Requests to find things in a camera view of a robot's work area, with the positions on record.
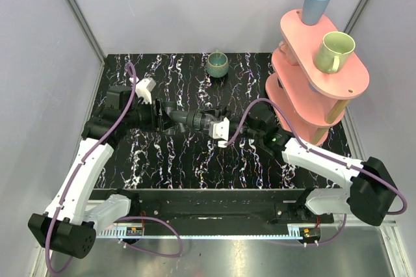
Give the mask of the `dark grey pipe tee fitting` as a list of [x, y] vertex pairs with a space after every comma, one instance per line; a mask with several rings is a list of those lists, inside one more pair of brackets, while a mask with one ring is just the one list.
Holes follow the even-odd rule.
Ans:
[[169, 117], [176, 123], [184, 124], [189, 128], [202, 133], [208, 133], [210, 126], [217, 118], [205, 111], [179, 111], [173, 110]]

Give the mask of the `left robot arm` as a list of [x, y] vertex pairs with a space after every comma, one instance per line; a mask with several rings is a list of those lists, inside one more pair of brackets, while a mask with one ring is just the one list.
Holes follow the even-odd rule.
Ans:
[[172, 125], [160, 101], [153, 101], [153, 79], [131, 88], [112, 86], [95, 115], [84, 125], [77, 156], [57, 195], [42, 214], [32, 214], [28, 227], [41, 247], [84, 258], [97, 234], [116, 220], [134, 222], [142, 216], [139, 196], [121, 189], [86, 210], [95, 182], [115, 148], [131, 129], [161, 131]]

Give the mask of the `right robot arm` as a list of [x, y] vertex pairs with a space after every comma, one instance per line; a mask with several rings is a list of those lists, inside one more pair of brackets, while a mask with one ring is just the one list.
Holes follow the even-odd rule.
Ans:
[[240, 117], [227, 118], [227, 109], [203, 111], [202, 130], [226, 148], [237, 137], [255, 141], [270, 156], [288, 165], [304, 168], [337, 184], [336, 189], [305, 190], [296, 200], [295, 215], [311, 222], [317, 215], [352, 214], [360, 221], [379, 226], [391, 214], [398, 189], [383, 162], [375, 157], [366, 161], [337, 155], [314, 146], [275, 121], [267, 107], [268, 99], [257, 99]]

